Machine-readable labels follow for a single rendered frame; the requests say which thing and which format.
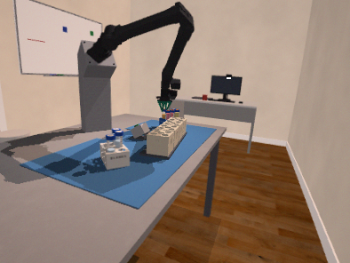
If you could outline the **blue tube rack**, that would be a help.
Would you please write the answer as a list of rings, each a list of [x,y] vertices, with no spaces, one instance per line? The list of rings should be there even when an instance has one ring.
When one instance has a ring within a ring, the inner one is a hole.
[[[159,118],[159,125],[161,125],[161,124],[164,123],[165,121],[167,121],[167,120],[162,119],[162,118]]]

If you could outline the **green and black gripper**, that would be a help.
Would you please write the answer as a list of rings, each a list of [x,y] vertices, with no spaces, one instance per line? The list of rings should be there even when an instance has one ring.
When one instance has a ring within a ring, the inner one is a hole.
[[[156,98],[159,99],[159,100],[157,100],[157,102],[158,102],[158,104],[160,106],[161,111],[163,112],[164,105],[165,105],[165,109],[168,110],[169,106],[172,103],[172,100],[170,100],[170,98],[163,98],[161,96],[156,96]],[[161,103],[162,103],[162,105],[161,105]],[[167,107],[167,103],[169,103],[168,107]]]

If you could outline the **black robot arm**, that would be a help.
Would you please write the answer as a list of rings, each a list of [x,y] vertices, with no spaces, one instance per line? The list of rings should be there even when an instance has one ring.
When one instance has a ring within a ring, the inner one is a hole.
[[[173,90],[180,90],[180,79],[174,79],[172,76],[187,44],[186,41],[189,41],[195,31],[193,16],[181,2],[175,3],[175,5],[165,11],[136,20],[127,25],[107,25],[104,34],[101,32],[100,38],[93,44],[93,48],[87,50],[87,54],[97,63],[101,63],[101,61],[112,55],[112,51],[116,50],[118,45],[128,39],[177,23],[180,24],[179,31],[172,46],[169,59],[162,71],[161,81],[161,88],[166,89],[161,89],[161,97],[175,100],[178,91],[167,89],[170,89],[171,85]]]

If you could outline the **blue table mat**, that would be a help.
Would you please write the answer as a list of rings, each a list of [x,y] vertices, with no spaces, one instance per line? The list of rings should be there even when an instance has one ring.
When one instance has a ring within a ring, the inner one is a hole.
[[[107,140],[98,138],[20,166],[139,209],[217,130],[187,124],[187,135],[168,160],[139,155],[147,147],[147,140],[131,139],[134,126],[125,128],[129,131],[123,133],[123,144],[130,151],[130,166],[107,170],[99,146]]]

